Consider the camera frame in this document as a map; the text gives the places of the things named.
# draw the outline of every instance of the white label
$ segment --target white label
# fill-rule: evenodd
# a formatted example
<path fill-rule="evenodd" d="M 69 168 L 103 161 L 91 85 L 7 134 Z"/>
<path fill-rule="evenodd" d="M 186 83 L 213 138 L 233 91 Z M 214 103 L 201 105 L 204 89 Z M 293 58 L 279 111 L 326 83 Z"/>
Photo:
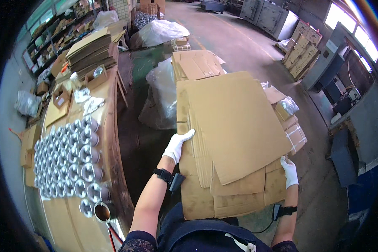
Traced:
<path fill-rule="evenodd" d="M 331 50 L 333 53 L 336 53 L 337 51 L 337 46 L 329 39 L 328 42 L 326 43 L 326 46 Z"/>
<path fill-rule="evenodd" d="M 64 99 L 61 98 L 61 99 L 58 101 L 58 106 L 60 107 L 63 103 L 64 103 Z"/>

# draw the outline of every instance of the wooden table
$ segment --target wooden table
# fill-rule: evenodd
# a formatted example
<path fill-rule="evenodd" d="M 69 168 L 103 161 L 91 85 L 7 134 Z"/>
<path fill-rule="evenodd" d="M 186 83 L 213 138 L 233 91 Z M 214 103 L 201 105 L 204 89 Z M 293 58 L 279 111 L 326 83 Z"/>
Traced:
<path fill-rule="evenodd" d="M 118 212 L 118 218 L 113 220 L 111 224 L 124 240 L 132 223 L 134 206 L 123 173 L 117 132 L 116 99 L 117 97 L 123 98 L 127 106 L 126 90 L 124 90 L 117 65 L 108 69 L 107 74 L 108 80 L 91 90 L 91 96 L 105 98 L 104 106 L 98 108 L 92 113 L 92 116 L 100 124 L 97 132 L 100 142 L 96 148 L 101 150 L 99 165 L 102 166 L 104 171 L 101 183 L 108 185 L 112 202 Z M 84 103 L 75 103 L 74 96 L 72 96 L 68 114 L 46 129 L 43 128 L 42 138 L 49 134 L 52 126 L 57 128 L 66 123 L 71 123 L 77 118 L 81 119 L 83 117 L 83 105 Z M 98 222 L 95 216 L 86 218 L 79 210 L 80 201 L 81 198 L 77 196 L 42 201 L 55 250 L 70 252 L 112 251 L 106 225 Z M 116 239 L 114 239 L 114 242 L 118 248 L 119 242 Z"/>

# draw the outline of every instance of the white glove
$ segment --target white glove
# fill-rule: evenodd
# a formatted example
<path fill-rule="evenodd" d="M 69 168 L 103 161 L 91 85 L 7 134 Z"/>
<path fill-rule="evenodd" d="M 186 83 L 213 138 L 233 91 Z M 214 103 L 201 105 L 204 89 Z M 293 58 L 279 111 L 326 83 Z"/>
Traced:
<path fill-rule="evenodd" d="M 297 170 L 295 169 L 295 164 L 287 159 L 285 156 L 281 156 L 280 164 L 284 168 L 286 174 L 286 189 L 291 185 L 298 184 Z"/>
<path fill-rule="evenodd" d="M 168 146 L 166 147 L 162 156 L 168 156 L 175 161 L 175 164 L 179 163 L 179 159 L 182 154 L 182 144 L 186 140 L 191 139 L 195 135 L 195 129 L 189 130 L 183 135 L 175 134 L 171 137 Z"/>

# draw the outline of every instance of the white cloth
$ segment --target white cloth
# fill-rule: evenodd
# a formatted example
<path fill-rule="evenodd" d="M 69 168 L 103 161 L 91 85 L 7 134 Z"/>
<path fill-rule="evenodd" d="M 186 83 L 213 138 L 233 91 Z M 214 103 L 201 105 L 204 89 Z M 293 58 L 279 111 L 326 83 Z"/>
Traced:
<path fill-rule="evenodd" d="M 99 107 L 102 107 L 104 105 L 104 98 L 97 98 L 97 97 L 90 97 L 88 101 L 84 104 L 84 113 L 83 116 L 86 116 L 87 114 L 91 114 L 95 110 L 97 110 Z"/>
<path fill-rule="evenodd" d="M 281 156 L 280 164 L 284 168 L 284 172 L 286 174 L 286 189 L 289 188 L 291 185 L 298 184 L 298 177 L 297 177 L 297 170 L 295 168 L 295 164 L 287 159 L 285 156 Z"/>
<path fill-rule="evenodd" d="M 225 233 L 224 236 L 231 237 L 234 239 L 235 244 L 245 252 L 256 252 L 256 245 L 252 243 L 248 243 L 248 245 L 242 244 L 241 242 L 237 241 L 232 235 Z"/>
<path fill-rule="evenodd" d="M 195 129 L 189 130 L 183 135 L 175 134 L 171 137 L 168 146 L 166 147 L 162 156 L 168 156 L 175 161 L 175 164 L 179 163 L 179 159 L 182 154 L 182 144 L 186 140 L 191 139 L 195 135 Z"/>

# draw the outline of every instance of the gray machine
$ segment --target gray machine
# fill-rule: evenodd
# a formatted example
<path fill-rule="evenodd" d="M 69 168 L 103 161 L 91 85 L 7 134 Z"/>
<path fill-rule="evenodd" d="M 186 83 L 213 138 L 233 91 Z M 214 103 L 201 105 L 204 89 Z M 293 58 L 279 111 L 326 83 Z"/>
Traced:
<path fill-rule="evenodd" d="M 276 40 L 291 38 L 299 20 L 293 12 L 264 0 L 245 0 L 239 17 L 262 28 Z"/>

